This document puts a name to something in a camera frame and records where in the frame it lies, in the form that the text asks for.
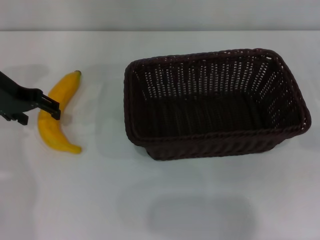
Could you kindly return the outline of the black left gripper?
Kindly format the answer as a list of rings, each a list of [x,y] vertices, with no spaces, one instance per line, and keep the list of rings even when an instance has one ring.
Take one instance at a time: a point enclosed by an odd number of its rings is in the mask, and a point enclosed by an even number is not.
[[[60,104],[43,94],[38,88],[22,87],[4,73],[0,73],[0,115],[7,121],[28,124],[28,112],[37,107],[60,120]]]

